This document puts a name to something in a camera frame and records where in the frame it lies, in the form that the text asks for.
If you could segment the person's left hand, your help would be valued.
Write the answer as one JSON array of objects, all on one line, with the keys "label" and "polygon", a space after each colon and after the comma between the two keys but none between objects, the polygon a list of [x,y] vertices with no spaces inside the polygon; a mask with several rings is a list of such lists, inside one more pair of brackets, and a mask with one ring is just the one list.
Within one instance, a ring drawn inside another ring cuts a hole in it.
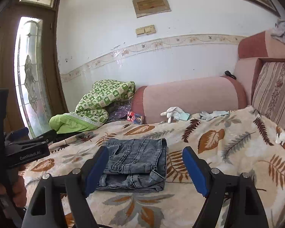
[{"label": "person's left hand", "polygon": [[[18,175],[17,181],[12,186],[13,190],[13,201],[17,207],[23,208],[27,203],[27,189],[25,187],[24,178]],[[6,188],[0,183],[0,196],[6,194]]]}]

